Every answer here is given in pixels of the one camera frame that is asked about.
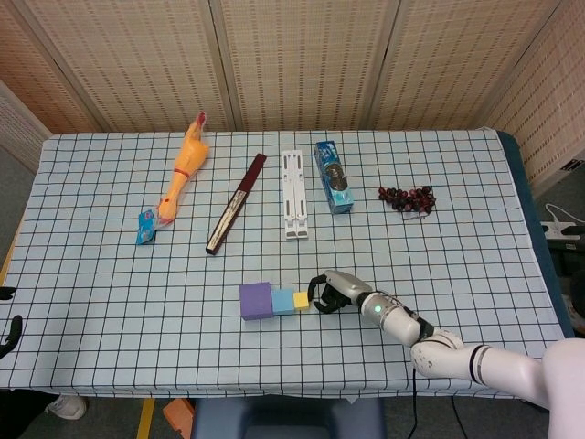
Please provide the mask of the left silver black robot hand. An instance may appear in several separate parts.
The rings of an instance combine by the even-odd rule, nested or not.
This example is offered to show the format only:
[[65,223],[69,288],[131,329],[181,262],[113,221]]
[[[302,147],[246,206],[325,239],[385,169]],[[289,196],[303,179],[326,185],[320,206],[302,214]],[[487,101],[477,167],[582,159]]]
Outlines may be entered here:
[[[0,288],[1,291],[1,300],[7,301],[11,300],[16,292],[15,287],[8,287],[2,286]],[[23,332],[23,317],[21,315],[16,315],[12,318],[10,322],[10,330],[9,334],[5,340],[5,342],[1,343],[0,346],[0,359],[4,358],[8,355],[18,344]]]

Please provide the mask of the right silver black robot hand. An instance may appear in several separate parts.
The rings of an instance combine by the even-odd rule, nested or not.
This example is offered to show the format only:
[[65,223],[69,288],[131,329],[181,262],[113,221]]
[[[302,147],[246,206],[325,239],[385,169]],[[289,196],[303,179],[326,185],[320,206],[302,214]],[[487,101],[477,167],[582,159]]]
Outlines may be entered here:
[[[324,285],[324,289],[320,298],[314,301],[314,293],[320,284]],[[326,270],[311,279],[307,297],[320,313],[331,314],[347,305],[360,307],[366,297],[374,292],[369,284],[352,274]]]

